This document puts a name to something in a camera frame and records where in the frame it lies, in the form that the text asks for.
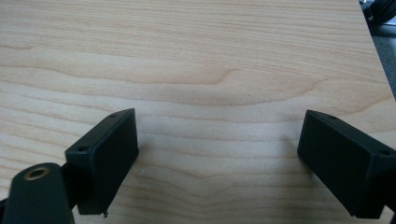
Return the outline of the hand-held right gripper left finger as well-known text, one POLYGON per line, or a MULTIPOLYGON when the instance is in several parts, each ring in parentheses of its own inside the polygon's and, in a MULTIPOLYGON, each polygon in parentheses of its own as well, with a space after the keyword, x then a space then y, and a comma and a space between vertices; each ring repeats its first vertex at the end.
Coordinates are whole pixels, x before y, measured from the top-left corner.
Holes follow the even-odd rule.
POLYGON ((105 117, 65 152, 69 205, 82 215, 105 215, 138 154, 135 110, 105 117))

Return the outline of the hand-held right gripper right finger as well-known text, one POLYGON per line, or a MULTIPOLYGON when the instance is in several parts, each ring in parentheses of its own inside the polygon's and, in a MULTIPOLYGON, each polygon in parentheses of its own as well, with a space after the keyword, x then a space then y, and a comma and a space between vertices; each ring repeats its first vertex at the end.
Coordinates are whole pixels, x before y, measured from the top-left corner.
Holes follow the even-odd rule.
POLYGON ((396 219, 395 149, 337 117, 308 110, 297 153, 350 215, 379 218, 388 207, 396 219))

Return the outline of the black rounded object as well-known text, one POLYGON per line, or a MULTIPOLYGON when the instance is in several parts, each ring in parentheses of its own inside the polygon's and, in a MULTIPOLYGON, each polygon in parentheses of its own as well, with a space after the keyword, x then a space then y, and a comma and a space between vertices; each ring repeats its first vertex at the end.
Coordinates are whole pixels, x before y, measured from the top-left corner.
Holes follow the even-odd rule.
POLYGON ((359 3, 369 23, 382 24, 396 16, 396 0, 359 0, 359 3))

